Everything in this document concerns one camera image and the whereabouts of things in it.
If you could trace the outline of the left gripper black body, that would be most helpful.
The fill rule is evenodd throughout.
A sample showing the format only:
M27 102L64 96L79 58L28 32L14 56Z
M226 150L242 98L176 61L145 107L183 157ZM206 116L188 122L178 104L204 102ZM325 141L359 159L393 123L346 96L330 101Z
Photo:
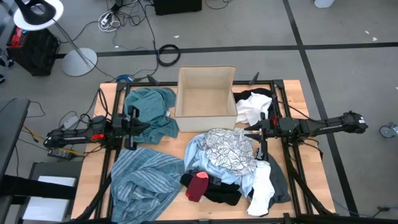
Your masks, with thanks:
M139 110L134 106L129 106L127 114L129 119L122 114L117 114L112 123L114 135L116 137L125 137L124 147L128 150L136 150L137 144L134 142L134 136L138 135L138 119Z

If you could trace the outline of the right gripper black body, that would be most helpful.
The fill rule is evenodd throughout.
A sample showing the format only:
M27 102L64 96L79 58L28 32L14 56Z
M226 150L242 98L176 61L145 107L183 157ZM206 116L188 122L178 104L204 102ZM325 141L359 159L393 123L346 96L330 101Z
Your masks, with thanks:
M267 139L277 137L277 127L279 124L279 113L271 113L270 119L265 119L265 113L261 112L261 149L267 149Z

